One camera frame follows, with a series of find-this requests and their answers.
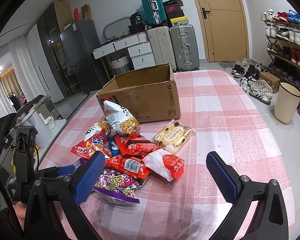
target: refrigerator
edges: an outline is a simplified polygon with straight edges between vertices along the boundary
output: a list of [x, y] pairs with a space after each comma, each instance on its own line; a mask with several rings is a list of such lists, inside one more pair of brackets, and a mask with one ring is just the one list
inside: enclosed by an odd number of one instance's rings
[[101, 47], [93, 20], [75, 21], [60, 37], [82, 91], [88, 94], [101, 89], [109, 79], [101, 59], [92, 54]]

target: checkered tablecloth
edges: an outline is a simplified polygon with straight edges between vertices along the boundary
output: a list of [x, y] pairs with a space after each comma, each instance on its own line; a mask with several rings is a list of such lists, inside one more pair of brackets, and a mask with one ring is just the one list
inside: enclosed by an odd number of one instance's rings
[[[110, 205], [91, 193], [80, 206], [97, 232], [103, 239], [209, 239], [231, 208], [207, 170], [210, 151], [253, 181], [277, 179], [291, 230], [295, 212], [290, 179], [278, 145], [248, 95], [222, 71], [176, 73], [175, 79], [180, 122], [196, 130], [177, 153], [185, 160], [183, 176], [167, 182], [152, 172], [145, 185], [135, 191], [140, 204], [133, 207]], [[70, 152], [71, 147], [103, 118], [97, 99], [92, 97], [57, 138], [40, 167], [74, 163], [79, 157]], [[168, 122], [143, 123], [141, 133], [151, 138]], [[253, 203], [236, 239], [244, 236], [255, 208]], [[75, 239], [65, 216], [61, 217], [69, 237]]]

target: beige trash can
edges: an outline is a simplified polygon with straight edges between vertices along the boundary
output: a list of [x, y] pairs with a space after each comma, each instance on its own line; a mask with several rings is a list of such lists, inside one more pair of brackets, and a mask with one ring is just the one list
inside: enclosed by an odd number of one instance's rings
[[283, 123], [289, 123], [299, 103], [300, 91], [288, 83], [280, 83], [274, 116]]

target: hand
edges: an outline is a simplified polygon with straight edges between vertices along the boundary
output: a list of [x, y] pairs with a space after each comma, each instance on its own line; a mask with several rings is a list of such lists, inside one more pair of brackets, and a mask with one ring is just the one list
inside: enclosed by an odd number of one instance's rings
[[16, 205], [14, 205], [14, 209], [15, 209], [17, 218], [19, 220], [19, 223], [21, 225], [21, 228], [23, 229], [23, 225], [25, 223], [26, 208], [22, 205], [21, 202], [18, 202]]

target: silver suitcase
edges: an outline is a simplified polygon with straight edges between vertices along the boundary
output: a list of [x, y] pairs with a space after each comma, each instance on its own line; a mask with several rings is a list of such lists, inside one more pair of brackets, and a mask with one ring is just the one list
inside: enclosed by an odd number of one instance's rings
[[156, 65], [170, 63], [172, 70], [177, 70], [169, 27], [157, 27], [148, 30], [148, 37]]
[[199, 70], [199, 52], [194, 27], [191, 24], [170, 28], [173, 51], [179, 71]]

